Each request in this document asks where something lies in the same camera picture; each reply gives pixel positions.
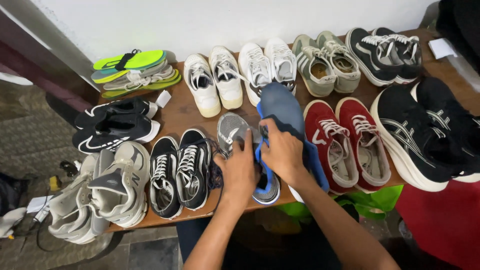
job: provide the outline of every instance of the red suede sneaker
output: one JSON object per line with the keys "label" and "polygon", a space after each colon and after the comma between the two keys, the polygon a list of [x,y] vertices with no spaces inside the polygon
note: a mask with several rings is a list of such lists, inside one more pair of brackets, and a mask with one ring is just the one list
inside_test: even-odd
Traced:
{"label": "red suede sneaker", "polygon": [[367,108],[356,98],[341,99],[335,109],[340,125],[350,131],[355,163],[360,173],[356,188],[366,193],[382,188],[390,179],[390,166],[380,132]]}
{"label": "red suede sneaker", "polygon": [[355,190],[359,172],[352,157],[348,129],[341,127],[332,108],[323,100],[310,102],[303,111],[307,140],[317,146],[330,191],[341,195]]}

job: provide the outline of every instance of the hand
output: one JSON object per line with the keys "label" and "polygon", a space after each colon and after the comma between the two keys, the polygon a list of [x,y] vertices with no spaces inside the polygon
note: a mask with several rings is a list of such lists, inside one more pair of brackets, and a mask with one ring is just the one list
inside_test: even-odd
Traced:
{"label": "hand", "polygon": [[228,160],[225,160],[223,155],[216,154],[214,162],[223,174],[221,202],[231,202],[243,212],[260,180],[260,174],[255,171],[253,164],[252,131],[248,129],[245,134],[243,150],[238,141],[234,141],[232,147],[233,151]]}
{"label": "hand", "polygon": [[262,160],[289,186],[296,188],[299,180],[303,180],[303,175],[309,176],[302,162],[303,143],[290,132],[279,131],[271,118],[261,120],[260,125],[268,127],[270,144],[262,144]]}

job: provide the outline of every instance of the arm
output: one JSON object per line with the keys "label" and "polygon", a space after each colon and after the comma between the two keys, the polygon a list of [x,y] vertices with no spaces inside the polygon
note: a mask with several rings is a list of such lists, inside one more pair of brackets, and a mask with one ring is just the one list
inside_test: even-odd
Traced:
{"label": "arm", "polygon": [[223,174],[223,193],[218,208],[185,262],[184,269],[220,269],[233,228],[255,190],[259,177],[253,165],[252,133],[247,131],[244,150],[233,142],[228,160],[214,157]]}
{"label": "arm", "polygon": [[303,143],[280,132],[272,119],[268,126],[270,147],[262,145],[262,160],[302,197],[318,226],[346,269],[400,269],[384,247],[365,231],[327,193],[302,164]]}

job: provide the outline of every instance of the green suede sneaker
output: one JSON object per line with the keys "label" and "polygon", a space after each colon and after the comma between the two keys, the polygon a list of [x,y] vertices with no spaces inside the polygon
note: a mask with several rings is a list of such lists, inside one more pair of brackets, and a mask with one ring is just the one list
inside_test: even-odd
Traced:
{"label": "green suede sneaker", "polygon": [[326,50],[320,50],[311,37],[300,35],[293,42],[292,51],[310,94],[319,98],[328,96],[333,91],[337,76],[326,58]]}
{"label": "green suede sneaker", "polygon": [[327,51],[326,58],[338,76],[335,91],[345,94],[357,89],[360,82],[359,65],[350,56],[345,44],[332,32],[323,31],[317,37],[317,45]]}

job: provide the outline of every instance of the black sneaker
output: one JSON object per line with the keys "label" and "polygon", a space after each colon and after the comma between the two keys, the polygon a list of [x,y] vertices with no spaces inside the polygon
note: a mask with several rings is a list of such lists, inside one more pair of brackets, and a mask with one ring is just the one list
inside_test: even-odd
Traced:
{"label": "black sneaker", "polygon": [[403,61],[397,55],[393,37],[371,36],[362,28],[353,28],[345,36],[345,45],[376,86],[393,83],[402,71]]}
{"label": "black sneaker", "polygon": [[164,136],[155,143],[150,155],[150,207],[157,216],[170,220],[183,209],[175,180],[178,150],[175,139]]}
{"label": "black sneaker", "polygon": [[419,37],[407,37],[394,31],[379,27],[373,30],[373,36],[390,36],[395,39],[398,57],[404,62],[402,71],[395,79],[396,83],[408,84],[417,79],[421,73],[421,48]]}
{"label": "black sneaker", "polygon": [[426,191],[443,190],[466,163],[448,131],[435,127],[404,86],[382,91],[370,113],[400,176]]}
{"label": "black sneaker", "polygon": [[152,119],[157,109],[155,103],[145,101],[141,97],[126,98],[85,110],[75,118],[75,125],[78,129],[94,126],[105,118],[106,113],[111,115],[141,113]]}
{"label": "black sneaker", "polygon": [[437,78],[425,78],[411,91],[413,98],[427,110],[431,121],[446,130],[460,145],[469,166],[464,174],[454,178],[462,182],[480,180],[480,117],[462,107],[450,88]]}
{"label": "black sneaker", "polygon": [[103,149],[115,150],[124,141],[147,143],[155,138],[160,123],[137,114],[104,114],[95,126],[77,131],[72,137],[73,146],[85,154]]}
{"label": "black sneaker", "polygon": [[183,133],[177,167],[177,191],[180,203],[188,209],[200,209],[207,201],[211,155],[210,145],[200,130],[191,128]]}

